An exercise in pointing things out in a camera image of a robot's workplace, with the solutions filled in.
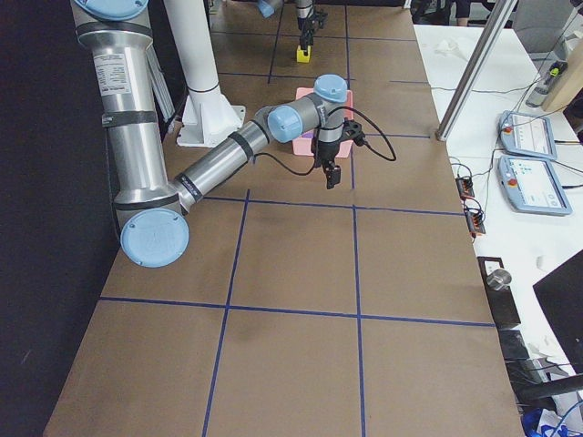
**pink box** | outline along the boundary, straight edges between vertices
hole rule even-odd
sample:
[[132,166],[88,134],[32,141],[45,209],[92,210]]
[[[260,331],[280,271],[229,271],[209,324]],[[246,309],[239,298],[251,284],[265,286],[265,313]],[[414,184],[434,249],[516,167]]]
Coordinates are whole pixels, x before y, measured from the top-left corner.
[[[298,88],[295,93],[295,99],[297,100],[300,97],[305,96],[306,94],[310,94],[313,91],[313,88]],[[348,90],[348,97],[346,99],[346,103],[344,104],[347,107],[353,106],[353,92],[349,89]],[[353,112],[345,109],[344,116],[350,119],[353,118]],[[293,154],[300,155],[303,157],[311,157],[313,156],[312,153],[312,138],[313,138],[313,131],[306,132],[305,134],[301,135],[300,137],[295,138],[292,141],[293,144]],[[338,152],[337,158],[347,158],[350,155],[350,149],[353,146],[353,141],[349,139],[348,141],[343,141],[340,143],[340,151]]]

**gray robot arm tube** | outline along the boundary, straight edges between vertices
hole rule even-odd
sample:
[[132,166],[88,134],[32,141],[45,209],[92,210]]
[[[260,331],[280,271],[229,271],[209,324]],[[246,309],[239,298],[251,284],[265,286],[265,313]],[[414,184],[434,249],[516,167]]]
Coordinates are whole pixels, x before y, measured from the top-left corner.
[[174,179],[180,205],[189,211],[193,204],[244,166],[274,138],[286,142],[297,137],[298,133],[318,126],[330,124],[336,127],[338,115],[342,120],[342,112],[336,111],[330,120],[328,114],[339,105],[312,93],[287,105],[261,109],[252,121]]

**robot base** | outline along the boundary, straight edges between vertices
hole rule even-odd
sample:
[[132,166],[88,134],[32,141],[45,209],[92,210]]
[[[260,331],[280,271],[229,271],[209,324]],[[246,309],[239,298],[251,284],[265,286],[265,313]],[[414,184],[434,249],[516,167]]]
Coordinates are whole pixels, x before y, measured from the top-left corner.
[[197,119],[190,96],[184,107],[182,124],[177,138],[179,146],[184,147],[215,147],[235,130],[243,125],[245,107],[232,106],[227,98],[220,96],[220,114],[210,114],[201,105],[200,118]]

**person's leg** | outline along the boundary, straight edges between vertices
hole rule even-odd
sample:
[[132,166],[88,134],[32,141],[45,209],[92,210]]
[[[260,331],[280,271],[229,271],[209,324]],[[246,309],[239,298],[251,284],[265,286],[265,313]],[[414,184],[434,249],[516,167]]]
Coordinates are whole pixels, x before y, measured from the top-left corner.
[[457,25],[467,27],[470,17],[470,0],[455,0],[455,19]]

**light blue cap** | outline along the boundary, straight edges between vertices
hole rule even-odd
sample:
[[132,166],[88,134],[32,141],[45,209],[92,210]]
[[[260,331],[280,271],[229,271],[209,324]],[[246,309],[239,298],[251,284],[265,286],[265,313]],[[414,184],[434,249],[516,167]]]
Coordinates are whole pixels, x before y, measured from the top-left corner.
[[271,134],[280,143],[287,143],[303,133],[302,117],[298,111],[287,105],[273,109],[267,117]]
[[324,100],[344,103],[348,98],[346,81],[337,75],[323,75],[316,79],[313,91]]
[[148,0],[75,0],[91,15],[108,21],[130,20],[148,7]]
[[275,14],[275,9],[273,9],[273,6],[267,3],[265,0],[259,0],[259,2],[257,2],[257,7],[259,8],[261,15],[263,15],[264,18]]
[[121,248],[143,267],[166,266],[184,253],[189,225],[175,211],[153,208],[132,217],[121,231]]

